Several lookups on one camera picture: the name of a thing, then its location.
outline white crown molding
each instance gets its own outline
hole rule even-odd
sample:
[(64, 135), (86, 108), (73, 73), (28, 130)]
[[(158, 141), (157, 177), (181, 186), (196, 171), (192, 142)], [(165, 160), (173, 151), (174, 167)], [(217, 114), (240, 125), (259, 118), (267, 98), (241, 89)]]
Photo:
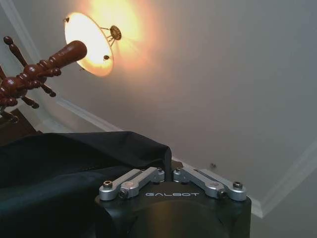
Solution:
[[(9, 21), (17, 32), (17, 35), (19, 36), (30, 58), (34, 62), (41, 59), (42, 57), (35, 47), (35, 44), (28, 33), (18, 11), (16, 10), (13, 1), (0, 0), (0, 5), (4, 9)], [(56, 103), (103, 131), (121, 131), (120, 128), (65, 99), (58, 99)], [(260, 218), (267, 215), (316, 168), (317, 141), (314, 142), (314, 144), (312, 144), (302, 154), (302, 156), (293, 164), (293, 166), (288, 170), (283, 178), (269, 190), (261, 202), (252, 198), (252, 213)]]
[(40, 52), (35, 47), (35, 44), (30, 36), (29, 32), (27, 31), (20, 14), (18, 13), (17, 9), (12, 0), (0, 0), (0, 5), (3, 8), (7, 18), (11, 22), (16, 34), (20, 38), (25, 50), (28, 52), (31, 60), (33, 62), (39, 61), (42, 57)]
[(59, 98), (56, 102), (63, 108), (73, 112), (80, 118), (88, 121), (89, 123), (93, 124), (94, 126), (100, 128), (103, 131), (123, 131), (122, 129), (116, 127), (115, 125), (112, 125), (111, 123), (107, 122), (106, 120), (80, 108), (79, 106), (71, 103), (68, 100), (65, 100), (63, 98)]
[(317, 140), (289, 168), (261, 201), (263, 216), (271, 212), (291, 191), (317, 168)]

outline ceiling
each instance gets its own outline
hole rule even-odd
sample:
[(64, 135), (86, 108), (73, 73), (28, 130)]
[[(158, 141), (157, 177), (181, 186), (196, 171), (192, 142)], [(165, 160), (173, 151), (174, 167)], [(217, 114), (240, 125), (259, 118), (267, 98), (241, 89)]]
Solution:
[[(69, 12), (121, 29), (109, 76), (72, 64), (51, 79), (77, 109), (169, 145), (194, 167), (216, 164), (215, 173), (242, 181), (262, 204), (293, 173), (303, 181), (312, 172), (306, 167), (315, 161), (317, 137), (316, 1), (9, 2), (31, 39), (21, 41), (33, 61), (65, 45)], [(55, 100), (40, 100), (63, 124), (82, 130)]]

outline black fabric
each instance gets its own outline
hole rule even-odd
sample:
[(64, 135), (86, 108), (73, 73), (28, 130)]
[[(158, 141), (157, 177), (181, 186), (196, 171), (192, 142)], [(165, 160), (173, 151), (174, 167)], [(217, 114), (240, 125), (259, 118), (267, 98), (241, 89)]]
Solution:
[(149, 166), (170, 171), (171, 151), (133, 132), (43, 134), (0, 147), (0, 236), (79, 237), (101, 183)]

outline metal bracket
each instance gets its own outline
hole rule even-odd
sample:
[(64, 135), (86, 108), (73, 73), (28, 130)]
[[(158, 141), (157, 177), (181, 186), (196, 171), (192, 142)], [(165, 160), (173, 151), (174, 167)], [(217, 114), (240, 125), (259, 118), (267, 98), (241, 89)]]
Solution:
[[(219, 180), (216, 179), (216, 177), (218, 176), (215, 175), (213, 172), (210, 172), (209, 170), (204, 169), (197, 172), (213, 181), (220, 182)], [(224, 185), (228, 197), (231, 198), (232, 200), (244, 201), (247, 199), (247, 189), (242, 185), (242, 183), (240, 182), (232, 183), (230, 181), (222, 181), (221, 183)]]
[(225, 188), (220, 182), (210, 180), (194, 169), (177, 168), (173, 178), (175, 182), (193, 182), (209, 197), (221, 199), (225, 195)]
[(126, 181), (121, 185), (119, 197), (127, 199), (135, 197), (139, 194), (139, 190), (148, 182), (162, 182), (164, 181), (164, 171), (160, 168), (149, 167), (141, 174), (130, 181)]
[(104, 184), (99, 188), (100, 200), (110, 201), (115, 199), (120, 191), (120, 185), (123, 182), (139, 175), (141, 172), (141, 170), (133, 169), (122, 175), (121, 177), (117, 178), (115, 181), (105, 181)]

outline light fixture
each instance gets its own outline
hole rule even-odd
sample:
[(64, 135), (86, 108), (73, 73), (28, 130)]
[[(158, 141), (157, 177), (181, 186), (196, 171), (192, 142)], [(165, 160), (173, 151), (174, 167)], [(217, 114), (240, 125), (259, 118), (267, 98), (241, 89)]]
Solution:
[(27, 64), (19, 48), (13, 40), (6, 36), (4, 42), (10, 51), (23, 65), (23, 72), (16, 77), (6, 77), (0, 67), (0, 115), (11, 121), (18, 122), (18, 118), (4, 111), (6, 107), (17, 105), (17, 99), (22, 99), (32, 108), (38, 108), (34, 100), (26, 97), (27, 91), (41, 87), (51, 97), (56, 93), (45, 85), (47, 77), (59, 76), (60, 69), (73, 62), (78, 62), (82, 68), (97, 76), (108, 75), (113, 68), (113, 53), (111, 46), (122, 35), (118, 27), (99, 27), (91, 18), (74, 12), (65, 19), (65, 38), (67, 45), (52, 55), (48, 60), (41, 60), (37, 64)]
[(93, 19), (79, 12), (68, 14), (64, 24), (66, 43), (79, 40), (87, 47), (87, 55), (77, 63), (96, 76), (108, 75), (113, 68), (111, 47), (122, 37), (119, 28), (100, 27)]

